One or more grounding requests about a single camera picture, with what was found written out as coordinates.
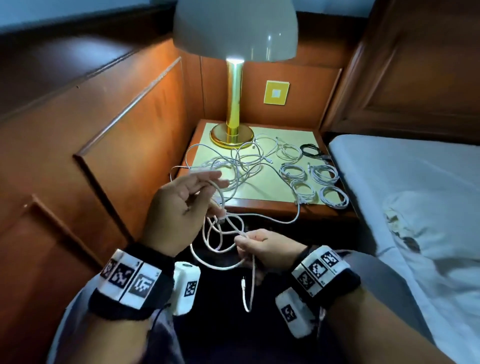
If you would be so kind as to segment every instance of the mattress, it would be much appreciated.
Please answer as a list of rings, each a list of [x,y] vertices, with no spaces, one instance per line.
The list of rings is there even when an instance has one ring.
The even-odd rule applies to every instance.
[[[464,312],[447,298],[432,297],[433,290],[419,279],[415,268],[432,261],[418,254],[409,256],[413,253],[402,249],[382,210],[387,196],[406,190],[468,188],[480,193],[480,147],[341,135],[329,149],[353,194],[358,214],[375,240],[372,253],[407,281],[438,348],[458,364],[480,363],[480,340],[468,326]]]

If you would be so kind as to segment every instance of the wall switch plate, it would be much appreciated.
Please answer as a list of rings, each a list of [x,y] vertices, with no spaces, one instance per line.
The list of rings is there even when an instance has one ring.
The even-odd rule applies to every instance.
[[[290,82],[267,81],[264,104],[285,105]]]

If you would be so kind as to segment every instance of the brass lamp base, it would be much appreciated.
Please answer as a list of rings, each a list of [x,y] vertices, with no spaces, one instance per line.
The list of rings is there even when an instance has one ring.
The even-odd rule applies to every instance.
[[[216,145],[227,149],[238,148],[240,145],[253,140],[253,130],[249,126],[240,124],[238,131],[239,133],[236,136],[228,135],[227,123],[223,122],[213,127],[210,132],[210,139]]]

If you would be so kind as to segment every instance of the wristband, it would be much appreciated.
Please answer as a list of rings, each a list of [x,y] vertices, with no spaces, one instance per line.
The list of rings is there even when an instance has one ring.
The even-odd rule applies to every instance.
[[[291,287],[312,312],[328,310],[335,299],[360,286],[360,277],[330,247],[305,249],[287,273]]]
[[[107,320],[146,320],[170,299],[175,261],[134,243],[117,249],[100,273],[88,309]]]

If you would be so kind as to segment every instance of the hand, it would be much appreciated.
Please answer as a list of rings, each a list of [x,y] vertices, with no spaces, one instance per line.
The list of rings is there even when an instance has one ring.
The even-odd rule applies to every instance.
[[[216,189],[208,182],[228,187],[227,180],[219,179],[221,175],[220,171],[191,173],[162,186],[148,209],[140,242],[172,257],[190,245],[206,215],[220,218],[226,214],[211,199]]]
[[[247,232],[248,238],[241,235],[234,241],[241,258],[250,259],[255,255],[267,268],[290,269],[295,259],[307,247],[276,232],[259,229]]]

